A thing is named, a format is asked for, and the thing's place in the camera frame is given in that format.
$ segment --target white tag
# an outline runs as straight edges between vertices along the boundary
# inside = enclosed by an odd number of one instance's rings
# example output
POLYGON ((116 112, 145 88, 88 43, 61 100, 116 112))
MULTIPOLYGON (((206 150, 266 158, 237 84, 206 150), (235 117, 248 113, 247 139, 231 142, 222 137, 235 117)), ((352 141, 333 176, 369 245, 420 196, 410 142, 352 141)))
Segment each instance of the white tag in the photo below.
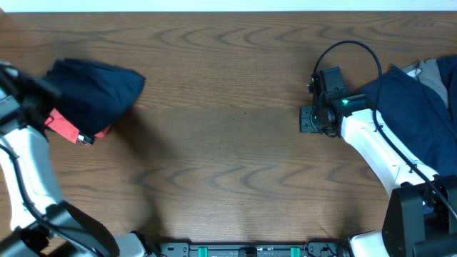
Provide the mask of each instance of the white tag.
POLYGON ((422 72, 421 69, 414 69, 412 71, 409 71, 406 75, 415 78, 417 75, 419 75, 422 72))

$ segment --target wood grain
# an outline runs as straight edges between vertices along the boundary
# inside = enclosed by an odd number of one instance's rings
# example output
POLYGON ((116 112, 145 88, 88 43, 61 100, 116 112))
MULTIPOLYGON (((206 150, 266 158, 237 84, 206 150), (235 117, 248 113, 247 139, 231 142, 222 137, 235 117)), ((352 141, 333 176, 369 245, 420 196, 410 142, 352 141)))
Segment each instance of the wood grain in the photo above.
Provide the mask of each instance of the wood grain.
MULTIPOLYGON (((49 134, 65 196, 113 233, 192 241, 304 241, 380 228, 388 197, 341 139, 298 132, 306 84, 331 44, 368 44, 387 70, 457 53, 457 16, 433 12, 9 14, 0 59, 43 74, 95 59, 147 78, 93 146, 49 134)), ((352 89, 376 77, 369 54, 334 49, 352 89)), ((9 200, 0 187, 0 236, 9 200)))

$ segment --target gray cloth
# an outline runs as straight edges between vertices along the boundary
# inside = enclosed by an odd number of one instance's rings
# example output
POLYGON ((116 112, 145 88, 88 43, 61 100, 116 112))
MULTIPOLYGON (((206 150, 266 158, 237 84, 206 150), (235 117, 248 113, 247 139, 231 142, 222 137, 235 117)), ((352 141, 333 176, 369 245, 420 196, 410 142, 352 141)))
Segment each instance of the gray cloth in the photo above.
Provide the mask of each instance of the gray cloth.
POLYGON ((444 101, 444 105, 449 109, 448 90, 441 80, 440 70, 436 59, 425 62, 419 61, 402 69, 410 77, 433 89, 444 101))

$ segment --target white wall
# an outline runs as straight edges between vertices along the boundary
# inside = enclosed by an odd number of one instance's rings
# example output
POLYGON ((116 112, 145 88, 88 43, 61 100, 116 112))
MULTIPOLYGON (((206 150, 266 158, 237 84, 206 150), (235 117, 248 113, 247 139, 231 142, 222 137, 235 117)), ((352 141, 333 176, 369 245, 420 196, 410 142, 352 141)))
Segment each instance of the white wall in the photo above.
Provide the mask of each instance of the white wall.
POLYGON ((0 0, 5 12, 457 11, 457 0, 0 0))

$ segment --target red cloth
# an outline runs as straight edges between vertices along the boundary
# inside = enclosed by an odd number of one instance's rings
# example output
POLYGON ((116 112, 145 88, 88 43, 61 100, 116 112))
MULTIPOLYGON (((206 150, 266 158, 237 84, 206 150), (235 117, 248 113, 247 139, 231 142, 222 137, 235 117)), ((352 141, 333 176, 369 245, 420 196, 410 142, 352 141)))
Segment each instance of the red cloth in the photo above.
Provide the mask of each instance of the red cloth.
MULTIPOLYGON (((70 142, 78 142, 79 130, 73 126, 70 121, 67 121, 56 109, 52 110, 51 114, 49 114, 49 118, 46 120, 45 124, 70 142)), ((106 133, 108 133, 109 127, 110 126, 106 127, 103 131, 98 132, 95 137, 104 137, 106 133)))

